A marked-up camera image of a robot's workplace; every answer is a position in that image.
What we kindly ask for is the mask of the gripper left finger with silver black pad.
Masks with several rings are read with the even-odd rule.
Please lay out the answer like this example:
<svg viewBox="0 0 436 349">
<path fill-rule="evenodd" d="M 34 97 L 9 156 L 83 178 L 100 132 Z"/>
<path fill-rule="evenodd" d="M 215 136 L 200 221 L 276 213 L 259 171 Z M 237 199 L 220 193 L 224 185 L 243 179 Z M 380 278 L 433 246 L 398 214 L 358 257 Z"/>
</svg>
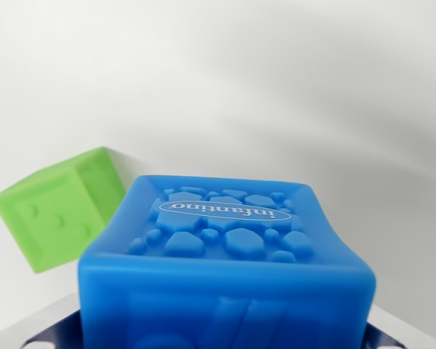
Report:
<svg viewBox="0 0 436 349">
<path fill-rule="evenodd" d="M 30 336 L 21 348 L 80 348 L 81 317 L 79 298 L 69 294 L 44 309 L 43 329 Z"/>
</svg>

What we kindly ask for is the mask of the gripper right finger with silver black pad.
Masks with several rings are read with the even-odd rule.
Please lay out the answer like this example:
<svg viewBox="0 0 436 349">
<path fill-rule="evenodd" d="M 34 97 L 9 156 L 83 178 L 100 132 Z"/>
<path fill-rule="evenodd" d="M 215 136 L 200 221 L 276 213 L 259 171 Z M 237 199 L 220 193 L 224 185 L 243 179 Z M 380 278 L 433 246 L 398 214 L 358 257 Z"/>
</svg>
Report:
<svg viewBox="0 0 436 349">
<path fill-rule="evenodd" d="M 434 348 L 435 339 L 373 305 L 368 315 L 365 348 Z"/>
</svg>

